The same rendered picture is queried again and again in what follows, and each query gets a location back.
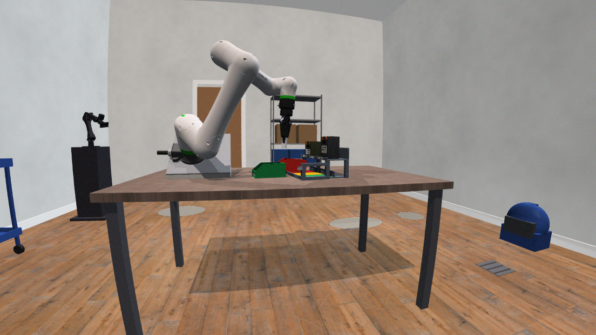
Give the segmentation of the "green bin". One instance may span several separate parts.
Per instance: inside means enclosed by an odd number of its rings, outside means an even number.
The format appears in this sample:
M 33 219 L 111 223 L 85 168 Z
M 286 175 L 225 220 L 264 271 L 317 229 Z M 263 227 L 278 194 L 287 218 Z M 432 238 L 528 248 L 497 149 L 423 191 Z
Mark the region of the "green bin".
M 261 162 L 252 169 L 252 176 L 255 178 L 286 177 L 286 163 Z

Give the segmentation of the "red bin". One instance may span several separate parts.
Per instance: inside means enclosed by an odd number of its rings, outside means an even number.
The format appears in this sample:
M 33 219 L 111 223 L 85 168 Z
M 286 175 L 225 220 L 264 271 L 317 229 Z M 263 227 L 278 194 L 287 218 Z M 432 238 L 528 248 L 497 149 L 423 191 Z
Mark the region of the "red bin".
M 282 158 L 278 162 L 286 163 L 286 171 L 301 172 L 297 170 L 297 166 L 301 167 L 301 163 L 307 163 L 307 161 L 301 159 Z

